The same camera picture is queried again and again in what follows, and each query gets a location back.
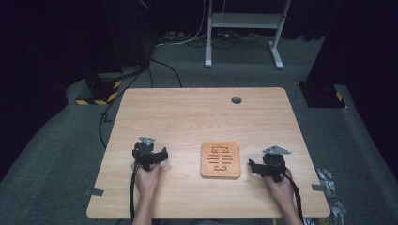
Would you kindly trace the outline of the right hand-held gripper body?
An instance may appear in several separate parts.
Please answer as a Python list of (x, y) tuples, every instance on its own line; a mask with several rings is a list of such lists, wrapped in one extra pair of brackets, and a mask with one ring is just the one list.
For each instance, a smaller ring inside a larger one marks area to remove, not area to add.
[(290, 151), (274, 145), (264, 149), (263, 153), (265, 176), (272, 177), (276, 183), (281, 182), (287, 170), (283, 156), (290, 154)]

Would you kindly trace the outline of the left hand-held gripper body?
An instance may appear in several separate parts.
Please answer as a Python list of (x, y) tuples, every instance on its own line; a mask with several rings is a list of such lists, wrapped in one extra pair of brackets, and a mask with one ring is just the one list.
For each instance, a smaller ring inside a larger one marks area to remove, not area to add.
[(150, 171), (150, 165), (153, 164), (154, 139), (140, 137), (139, 142), (134, 145), (132, 155), (135, 159), (135, 165), (142, 165), (146, 171)]

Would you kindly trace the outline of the orange cut-out pattern coaster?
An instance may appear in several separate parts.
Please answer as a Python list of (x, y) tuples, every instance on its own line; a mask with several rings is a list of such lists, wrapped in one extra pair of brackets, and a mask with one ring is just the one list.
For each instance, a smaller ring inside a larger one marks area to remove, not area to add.
[(236, 142), (204, 142), (201, 175), (205, 178), (232, 178), (241, 175), (240, 152)]

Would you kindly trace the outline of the person's left hand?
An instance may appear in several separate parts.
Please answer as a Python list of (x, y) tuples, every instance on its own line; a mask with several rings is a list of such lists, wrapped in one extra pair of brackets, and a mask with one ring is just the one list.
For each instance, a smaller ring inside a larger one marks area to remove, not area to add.
[(150, 171), (142, 166), (137, 169), (135, 185), (143, 197), (152, 196), (157, 188), (159, 180), (160, 164), (155, 164)]

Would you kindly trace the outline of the person's right hand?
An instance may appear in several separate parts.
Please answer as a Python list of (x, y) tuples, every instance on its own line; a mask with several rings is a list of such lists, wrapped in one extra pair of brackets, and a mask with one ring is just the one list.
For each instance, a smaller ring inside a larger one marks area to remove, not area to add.
[(266, 182), (270, 189), (272, 199), (278, 204), (280, 208), (287, 208), (294, 206), (294, 190), (289, 181), (291, 177), (290, 171), (285, 172), (283, 180), (276, 183), (272, 177), (266, 177)]

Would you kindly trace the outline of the clear plastic wrap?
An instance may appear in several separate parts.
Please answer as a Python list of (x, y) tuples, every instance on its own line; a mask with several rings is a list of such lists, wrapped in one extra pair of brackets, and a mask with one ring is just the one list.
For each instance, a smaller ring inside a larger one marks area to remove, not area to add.
[(340, 201), (337, 201), (330, 207), (331, 225), (344, 225), (344, 217), (347, 213), (346, 209)]
[(332, 178), (332, 173), (322, 168), (316, 168), (315, 170), (320, 180), (320, 184), (324, 188), (325, 194), (329, 197), (335, 197), (336, 188)]

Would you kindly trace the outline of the black yellow-striped stand base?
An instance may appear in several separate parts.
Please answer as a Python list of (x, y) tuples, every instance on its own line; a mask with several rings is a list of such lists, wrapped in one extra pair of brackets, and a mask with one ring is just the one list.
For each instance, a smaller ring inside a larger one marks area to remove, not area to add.
[(78, 105), (107, 105), (115, 101), (121, 80), (102, 80), (93, 75), (84, 80), (75, 102)]

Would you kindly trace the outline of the power strip with plugs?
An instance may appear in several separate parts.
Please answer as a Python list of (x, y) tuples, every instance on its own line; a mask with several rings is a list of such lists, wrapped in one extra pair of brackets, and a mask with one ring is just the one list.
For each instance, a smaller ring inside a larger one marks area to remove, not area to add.
[(157, 41), (159, 44), (177, 43), (188, 40), (190, 37), (190, 35), (187, 35), (184, 32), (168, 31), (161, 35)]

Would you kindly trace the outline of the tall black equipment column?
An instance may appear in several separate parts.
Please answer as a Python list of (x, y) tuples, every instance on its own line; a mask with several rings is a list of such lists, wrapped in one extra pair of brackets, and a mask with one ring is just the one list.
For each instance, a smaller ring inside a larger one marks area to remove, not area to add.
[(102, 0), (122, 68), (147, 68), (141, 31), (141, 0)]

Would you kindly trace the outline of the white metal stand frame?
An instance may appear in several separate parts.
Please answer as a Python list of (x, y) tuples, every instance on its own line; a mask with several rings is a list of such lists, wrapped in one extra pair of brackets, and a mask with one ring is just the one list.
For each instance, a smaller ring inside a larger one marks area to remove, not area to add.
[(243, 29), (273, 29), (275, 35), (268, 42), (274, 64), (277, 69), (284, 69), (278, 44), (292, 0), (284, 0), (283, 10), (279, 14), (257, 13), (225, 13), (213, 11), (213, 0), (208, 0), (207, 10), (207, 42), (205, 51), (205, 67), (212, 66), (212, 29), (213, 28), (243, 28)]

